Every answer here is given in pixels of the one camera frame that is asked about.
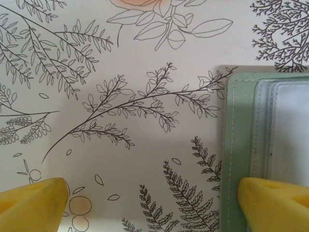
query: leaf branch drawing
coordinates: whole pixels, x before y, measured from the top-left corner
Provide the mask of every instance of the leaf branch drawing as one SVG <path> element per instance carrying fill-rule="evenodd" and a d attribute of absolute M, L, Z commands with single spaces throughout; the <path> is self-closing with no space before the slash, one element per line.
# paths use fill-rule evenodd
<path fill-rule="evenodd" d="M 170 72 L 176 70 L 172 63 L 167 63 L 165 67 L 160 68 L 154 72 L 147 72 L 149 78 L 145 90 L 133 90 L 126 88 L 127 82 L 123 75 L 118 75 L 109 82 L 103 81 L 103 85 L 97 85 L 97 91 L 101 94 L 99 100 L 95 100 L 92 94 L 88 95 L 88 101 L 83 102 L 84 108 L 90 113 L 89 117 L 74 127 L 72 130 L 64 134 L 45 154 L 43 161 L 51 150 L 60 143 L 68 135 L 80 138 L 85 142 L 85 137 L 91 138 L 91 135 L 102 135 L 110 138 L 111 142 L 118 144 L 118 142 L 125 142 L 128 149 L 134 144 L 126 135 L 127 128 L 119 130 L 115 124 L 108 124 L 103 126 L 98 125 L 97 119 L 104 116 L 139 116 L 147 118 L 153 116 L 158 118 L 159 125 L 165 132 L 171 131 L 178 123 L 175 116 L 177 111 L 166 113 L 162 100 L 164 97 L 174 97 L 177 106 L 187 103 L 191 111 L 198 117 L 217 117 L 216 111 L 220 110 L 217 106 L 208 105 L 211 94 L 216 94 L 220 99 L 224 99 L 222 90 L 224 89 L 223 79 L 234 73 L 236 67 L 230 69 L 226 68 L 226 74 L 217 71 L 216 75 L 209 72 L 209 76 L 200 76 L 199 87 L 189 89 L 186 85 L 182 90 L 170 91 L 167 89 L 167 84 L 173 82 L 170 77 Z M 114 104 L 114 99 L 122 96 L 124 100 L 122 103 Z"/>
<path fill-rule="evenodd" d="M 203 203 L 203 192 L 196 194 L 196 186 L 189 188 L 187 180 L 183 182 L 181 176 L 178 176 L 170 166 L 169 162 L 164 162 L 164 174 L 170 190 L 174 193 L 173 196 L 177 200 L 179 210 L 183 213 L 181 218 L 186 221 L 181 226 L 186 232 L 206 229 L 214 232 L 219 229 L 219 210 L 210 210 L 213 198 Z"/>
<path fill-rule="evenodd" d="M 17 99 L 17 93 L 12 93 L 9 88 L 0 83 L 0 113 L 4 108 L 13 114 L 1 115 L 9 118 L 6 126 L 0 128 L 0 145 L 15 143 L 20 139 L 21 144 L 27 144 L 34 139 L 41 138 L 51 131 L 50 126 L 45 122 L 48 115 L 57 111 L 41 113 L 23 113 L 13 108 L 13 103 Z"/>
<path fill-rule="evenodd" d="M 233 24 L 229 19 L 214 19 L 198 24 L 194 28 L 190 26 L 194 14 L 181 14 L 179 7 L 200 6 L 206 0 L 154 0 L 140 2 L 140 5 L 127 4 L 111 0 L 121 8 L 127 9 L 107 20 L 108 23 L 120 24 L 117 36 L 119 47 L 120 30 L 124 25 L 135 25 L 144 28 L 135 36 L 135 40 L 152 40 L 160 38 L 155 51 L 167 40 L 173 49 L 180 48 L 186 41 L 185 36 L 194 35 L 198 38 L 209 38 L 227 31 Z"/>
<path fill-rule="evenodd" d="M 257 0 L 251 5 L 257 16 L 266 15 L 263 26 L 255 25 L 253 40 L 257 60 L 275 61 L 279 72 L 304 72 L 309 58 L 309 3 L 299 0 Z"/>
<path fill-rule="evenodd" d="M 125 218 L 123 218 L 121 221 L 122 221 L 122 224 L 124 226 L 124 231 L 128 231 L 128 232 L 141 232 L 141 230 L 135 229 L 135 226 L 133 224 L 131 224 L 131 222 L 129 222 Z"/>
<path fill-rule="evenodd" d="M 57 17 L 51 13 L 56 6 L 63 8 L 66 5 L 59 0 L 16 0 L 16 4 L 21 10 L 28 10 L 31 16 L 36 15 L 41 22 L 45 16 L 47 23 Z M 68 98 L 74 96 L 78 100 L 80 90 L 74 86 L 86 84 L 86 77 L 96 71 L 98 60 L 92 56 L 93 48 L 100 53 L 102 50 L 111 51 L 113 43 L 109 36 L 103 37 L 105 30 L 98 34 L 99 25 L 95 25 L 93 20 L 82 32 L 81 22 L 77 19 L 72 31 L 64 25 L 64 31 L 55 32 L 8 7 L 1 4 L 0 7 L 9 13 L 0 14 L 0 21 L 3 20 L 0 23 L 0 63 L 6 60 L 7 75 L 11 73 L 13 84 L 19 76 L 19 81 L 30 88 L 30 80 L 35 73 L 40 77 L 40 83 L 45 80 L 47 85 L 54 85 L 57 80 L 59 92 L 63 90 Z M 8 25 L 10 14 L 22 20 L 19 28 L 14 27 L 17 22 Z M 23 45 L 13 43 L 16 40 L 23 40 Z M 17 49 L 21 50 L 21 54 L 16 52 Z"/>
<path fill-rule="evenodd" d="M 170 232 L 179 223 L 178 220 L 171 221 L 173 213 L 169 213 L 162 217 L 162 207 L 160 206 L 158 209 L 156 209 L 156 203 L 151 203 L 151 196 L 148 193 L 145 185 L 140 185 L 140 193 L 140 199 L 142 200 L 140 205 L 143 209 L 145 209 L 143 213 L 146 216 L 147 222 L 149 223 L 149 229 Z"/>
<path fill-rule="evenodd" d="M 202 161 L 199 161 L 197 163 L 202 167 L 206 167 L 202 170 L 202 174 L 212 174 L 212 176 L 207 179 L 208 182 L 220 182 L 222 161 L 220 160 L 219 163 L 213 168 L 216 155 L 208 156 L 208 149 L 207 147 L 203 148 L 203 144 L 200 142 L 200 140 L 201 139 L 199 139 L 197 136 L 195 136 L 194 139 L 191 140 L 191 142 L 194 143 L 194 146 L 192 147 L 192 149 L 195 151 L 193 153 L 193 156 L 202 158 Z M 213 187 L 212 190 L 220 191 L 220 185 Z"/>

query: fern frond drawing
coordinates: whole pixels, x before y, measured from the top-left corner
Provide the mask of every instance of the fern frond drawing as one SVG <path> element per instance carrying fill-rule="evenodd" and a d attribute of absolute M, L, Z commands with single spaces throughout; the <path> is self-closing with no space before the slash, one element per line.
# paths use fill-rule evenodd
<path fill-rule="evenodd" d="M 0 127 L 0 145 L 13 144 L 16 141 L 27 144 L 52 130 L 45 120 L 48 115 L 57 111 L 27 114 L 14 109 L 13 103 L 16 100 L 17 93 L 12 93 L 0 83 L 0 117 L 8 118 L 6 126 Z"/>
<path fill-rule="evenodd" d="M 98 125 L 98 119 L 104 116 L 153 117 L 158 119 L 159 125 L 164 132 L 170 132 L 178 123 L 176 119 L 178 112 L 166 112 L 163 100 L 167 97 L 174 98 L 177 106 L 187 104 L 190 110 L 197 114 L 199 118 L 203 116 L 217 117 L 216 112 L 220 108 L 209 105 L 211 94 L 220 99 L 225 98 L 223 95 L 225 88 L 223 80 L 233 74 L 236 68 L 226 68 L 225 74 L 220 71 L 213 74 L 209 71 L 208 76 L 198 77 L 198 87 L 189 88 L 187 84 L 181 90 L 176 91 L 168 90 L 169 84 L 173 82 L 170 76 L 171 72 L 176 70 L 176 67 L 171 62 L 154 72 L 147 72 L 146 75 L 149 81 L 144 90 L 138 90 L 137 92 L 127 88 L 128 82 L 123 75 L 118 75 L 110 81 L 104 80 L 102 85 L 97 85 L 97 91 L 100 93 L 99 99 L 95 99 L 93 94 L 90 93 L 87 101 L 83 102 L 84 108 L 90 114 L 89 117 L 63 135 L 47 151 L 43 161 L 50 151 L 68 135 L 80 138 L 82 142 L 85 142 L 85 138 L 90 140 L 92 135 L 96 135 L 98 138 L 107 136 L 115 145 L 121 141 L 125 143 L 128 149 L 134 146 L 126 134 L 127 128 L 117 129 L 113 123 L 109 123 L 105 127 Z M 120 99 L 120 96 L 121 102 L 115 103 L 115 99 Z"/>
<path fill-rule="evenodd" d="M 279 72 L 304 72 L 309 58 L 309 2 L 300 0 L 256 0 L 251 8 L 257 16 L 265 15 L 263 25 L 253 32 L 259 48 L 257 60 L 275 61 Z"/>
<path fill-rule="evenodd" d="M 149 223 L 149 229 L 170 232 L 179 223 L 178 220 L 171 221 L 173 213 L 169 213 L 162 217 L 162 207 L 160 206 L 156 209 L 156 203 L 151 203 L 151 196 L 145 185 L 140 185 L 140 193 L 140 199 L 142 200 L 140 205 L 143 209 L 145 209 L 143 213 L 147 217 L 146 220 Z"/>
<path fill-rule="evenodd" d="M 197 164 L 205 167 L 205 169 L 202 170 L 202 174 L 211 174 L 211 176 L 207 179 L 208 182 L 220 182 L 222 161 L 220 160 L 219 163 L 214 167 L 213 163 L 216 159 L 216 155 L 208 156 L 208 149 L 207 147 L 203 148 L 203 144 L 200 142 L 200 140 L 201 139 L 199 139 L 197 136 L 191 140 L 191 142 L 195 145 L 192 147 L 192 149 L 195 151 L 193 155 L 202 159 L 202 161 L 197 162 Z M 220 185 L 213 187 L 212 190 L 220 191 Z"/>
<path fill-rule="evenodd" d="M 131 222 L 129 222 L 125 218 L 123 218 L 121 221 L 122 221 L 122 224 L 124 226 L 124 231 L 128 231 L 128 232 L 141 232 L 141 230 L 135 229 L 135 226 L 133 224 L 131 224 Z"/>
<path fill-rule="evenodd" d="M 28 11 L 30 16 L 36 16 L 41 23 L 50 23 L 58 17 L 52 11 L 67 5 L 60 0 L 45 0 L 44 3 L 41 0 L 16 0 L 16 4 L 21 10 Z M 64 91 L 68 98 L 74 96 L 78 100 L 80 90 L 75 87 L 76 84 L 84 85 L 99 62 L 92 56 L 93 48 L 99 52 L 111 51 L 113 43 L 109 36 L 103 38 L 105 30 L 100 32 L 95 20 L 82 30 L 77 19 L 72 30 L 64 25 L 64 31 L 51 31 L 2 4 L 0 8 L 6 11 L 0 14 L 0 64 L 5 63 L 13 84 L 19 81 L 30 88 L 34 78 L 47 85 L 57 82 L 59 92 Z M 20 21 L 11 21 L 13 16 Z"/>
<path fill-rule="evenodd" d="M 196 194 L 196 186 L 189 187 L 187 180 L 183 182 L 170 166 L 169 162 L 164 162 L 164 174 L 170 190 L 174 193 L 179 210 L 183 213 L 181 218 L 186 221 L 181 226 L 186 232 L 207 231 L 214 232 L 219 229 L 219 210 L 211 210 L 213 198 L 203 202 L 203 192 Z"/>

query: line art leaf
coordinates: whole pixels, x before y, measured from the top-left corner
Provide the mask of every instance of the line art leaf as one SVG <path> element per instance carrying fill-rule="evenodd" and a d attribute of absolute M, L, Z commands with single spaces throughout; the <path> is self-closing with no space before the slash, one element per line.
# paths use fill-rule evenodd
<path fill-rule="evenodd" d="M 120 195 L 118 194 L 113 194 L 111 196 L 108 197 L 108 201 L 117 201 L 120 198 Z"/>
<path fill-rule="evenodd" d="M 44 93 L 39 93 L 39 96 L 43 99 L 49 99 L 49 97 Z"/>
<path fill-rule="evenodd" d="M 99 185 L 104 186 L 103 180 L 102 180 L 102 178 L 101 178 L 98 174 L 95 174 L 95 181 L 96 181 Z"/>
<path fill-rule="evenodd" d="M 184 6 L 186 6 L 186 7 L 188 7 L 188 6 L 199 6 L 199 5 L 203 4 L 204 2 L 206 2 L 206 0 L 190 0 Z"/>
<path fill-rule="evenodd" d="M 119 23 L 122 25 L 130 25 L 137 23 L 139 17 L 143 14 L 140 10 L 127 10 L 116 14 L 114 17 L 107 20 L 108 23 Z"/>
<path fill-rule="evenodd" d="M 76 194 L 76 193 L 82 191 L 84 188 L 85 187 L 79 187 L 79 188 L 74 189 L 73 194 Z"/>
<path fill-rule="evenodd" d="M 229 19 L 214 19 L 198 25 L 192 34 L 196 37 L 209 38 L 226 32 L 232 24 L 233 21 Z"/>
<path fill-rule="evenodd" d="M 17 153 L 15 155 L 13 155 L 13 157 L 18 157 L 18 156 L 21 156 L 23 153 Z"/>
<path fill-rule="evenodd" d="M 167 25 L 162 22 L 153 22 L 142 29 L 136 36 L 135 40 L 149 40 L 157 38 L 165 32 Z"/>

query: scattered leaf drawing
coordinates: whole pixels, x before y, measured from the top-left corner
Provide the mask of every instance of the scattered leaf drawing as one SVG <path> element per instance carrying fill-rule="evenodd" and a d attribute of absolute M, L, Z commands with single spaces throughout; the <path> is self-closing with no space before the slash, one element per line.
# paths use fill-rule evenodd
<path fill-rule="evenodd" d="M 102 180 L 102 178 L 101 178 L 98 174 L 95 174 L 95 181 L 96 181 L 99 185 L 104 186 L 103 180 Z"/>
<path fill-rule="evenodd" d="M 107 200 L 109 201 L 117 201 L 120 198 L 120 195 L 118 194 L 113 194 L 112 196 L 109 196 Z"/>
<path fill-rule="evenodd" d="M 15 155 L 13 155 L 13 157 L 18 157 L 18 156 L 21 156 L 23 153 L 17 153 Z"/>
<path fill-rule="evenodd" d="M 39 96 L 43 99 L 49 99 L 49 97 L 44 93 L 39 93 Z"/>
<path fill-rule="evenodd" d="M 181 165 L 181 161 L 177 158 L 172 158 L 172 161 L 178 165 Z"/>
<path fill-rule="evenodd" d="M 70 155 L 72 153 L 72 149 L 67 151 L 67 156 Z"/>
<path fill-rule="evenodd" d="M 82 191 L 85 187 L 79 187 L 79 188 L 76 188 L 74 191 L 73 191 L 73 194 L 76 194 L 80 191 Z"/>

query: fern leaf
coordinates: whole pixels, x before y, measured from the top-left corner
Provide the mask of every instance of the fern leaf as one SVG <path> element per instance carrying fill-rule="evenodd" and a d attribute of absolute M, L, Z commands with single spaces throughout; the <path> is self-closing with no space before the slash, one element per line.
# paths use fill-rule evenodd
<path fill-rule="evenodd" d="M 173 217 L 173 213 L 169 213 L 162 217 L 162 207 L 160 206 L 157 210 L 155 210 L 156 203 L 153 202 L 151 204 L 151 195 L 148 193 L 145 185 L 140 185 L 140 193 L 140 199 L 143 201 L 140 205 L 142 208 L 146 209 L 143 213 L 146 216 L 146 221 L 149 223 L 148 228 L 155 231 L 170 232 L 179 223 L 178 220 L 170 222 Z"/>
<path fill-rule="evenodd" d="M 136 230 L 135 226 L 133 224 L 131 224 L 131 222 L 129 222 L 125 218 L 122 219 L 122 222 L 123 222 L 122 224 L 124 226 L 124 231 L 128 231 L 128 232 L 141 232 L 141 230 Z"/>
<path fill-rule="evenodd" d="M 191 202 L 192 207 L 197 207 L 199 204 L 201 204 L 203 201 L 203 193 L 202 191 L 198 193 L 197 196 L 195 196 L 194 200 Z"/>
<path fill-rule="evenodd" d="M 205 168 L 203 171 L 202 171 L 202 174 L 204 173 L 212 173 L 212 169 L 211 168 Z"/>
<path fill-rule="evenodd" d="M 186 199 L 191 200 L 195 194 L 197 186 L 193 186 L 192 188 L 189 189 L 187 195 L 186 195 Z"/>
<path fill-rule="evenodd" d="M 219 163 L 217 164 L 215 170 L 214 170 L 214 173 L 216 175 L 221 175 L 221 167 L 222 167 L 222 161 L 219 161 Z"/>
<path fill-rule="evenodd" d="M 178 220 L 170 222 L 168 226 L 165 228 L 165 232 L 170 232 L 178 223 L 179 223 Z"/>
<path fill-rule="evenodd" d="M 198 165 L 201 165 L 201 166 L 206 166 L 207 165 L 207 163 L 205 162 L 205 161 L 199 161 L 199 162 L 197 162 L 197 164 Z"/>
<path fill-rule="evenodd" d="M 156 204 L 155 202 L 153 202 L 153 204 L 150 206 L 150 209 L 149 209 L 150 213 L 152 213 L 155 210 L 155 206 Z"/>
<path fill-rule="evenodd" d="M 216 219 L 210 226 L 209 228 L 211 230 L 218 230 L 219 229 L 219 219 Z"/>
<path fill-rule="evenodd" d="M 190 222 L 181 225 L 187 229 L 204 229 L 207 227 L 207 225 L 203 222 Z"/>
<path fill-rule="evenodd" d="M 182 202 L 176 202 L 177 205 L 184 207 L 184 206 L 189 206 L 190 203 L 188 201 L 182 201 Z"/>
<path fill-rule="evenodd" d="M 210 210 L 212 206 L 212 198 L 209 199 L 205 204 L 203 204 L 201 207 L 197 208 L 197 212 L 204 214 L 206 213 L 208 210 Z"/>
<path fill-rule="evenodd" d="M 173 213 L 167 214 L 165 217 L 161 218 L 158 221 L 158 224 L 160 226 L 163 226 L 163 225 L 167 224 L 172 219 L 172 216 L 173 216 Z"/>
<path fill-rule="evenodd" d="M 207 180 L 208 182 L 213 182 L 213 181 L 217 181 L 219 182 L 220 181 L 220 178 L 218 176 L 211 176 L 210 178 L 208 178 Z"/>
<path fill-rule="evenodd" d="M 181 218 L 185 221 L 195 221 L 200 218 L 198 214 L 182 215 Z"/>
<path fill-rule="evenodd" d="M 219 210 L 213 210 L 213 211 L 210 211 L 208 214 L 204 215 L 203 220 L 206 223 L 209 223 L 211 220 L 216 219 L 217 216 L 219 216 Z"/>
<path fill-rule="evenodd" d="M 156 212 L 154 213 L 154 219 L 158 219 L 162 215 L 162 207 L 158 208 Z"/>
<path fill-rule="evenodd" d="M 176 199 L 182 200 L 176 202 L 176 204 L 179 205 L 179 210 L 184 214 L 181 215 L 182 220 L 187 221 L 187 223 L 181 224 L 183 228 L 189 229 L 185 232 L 196 232 L 195 230 L 200 229 L 206 229 L 203 232 L 214 232 L 217 229 L 217 222 L 215 220 L 219 215 L 219 211 L 210 211 L 208 214 L 206 214 L 212 206 L 213 198 L 209 199 L 206 203 L 200 206 L 203 202 L 203 192 L 200 191 L 198 194 L 196 194 L 197 187 L 193 186 L 189 188 L 187 180 L 183 182 L 181 179 L 182 184 L 178 185 L 176 183 L 176 179 L 173 178 L 173 176 L 177 176 L 177 174 L 170 168 L 168 161 L 164 162 L 163 168 L 166 179 L 168 180 L 167 183 L 169 186 L 171 186 L 169 189 L 173 193 L 177 193 L 173 194 L 173 196 Z"/>
<path fill-rule="evenodd" d="M 189 188 L 188 181 L 185 180 L 184 184 L 183 184 L 183 188 L 182 188 L 182 194 L 185 194 L 187 192 L 188 188 Z"/>
<path fill-rule="evenodd" d="M 208 158 L 208 161 L 207 161 L 208 166 L 211 167 L 211 166 L 213 165 L 213 162 L 214 162 L 215 159 L 216 159 L 216 155 L 210 156 L 210 157 Z"/>
<path fill-rule="evenodd" d="M 213 190 L 213 191 L 220 191 L 220 185 L 216 186 L 216 187 L 213 187 L 211 190 Z"/>

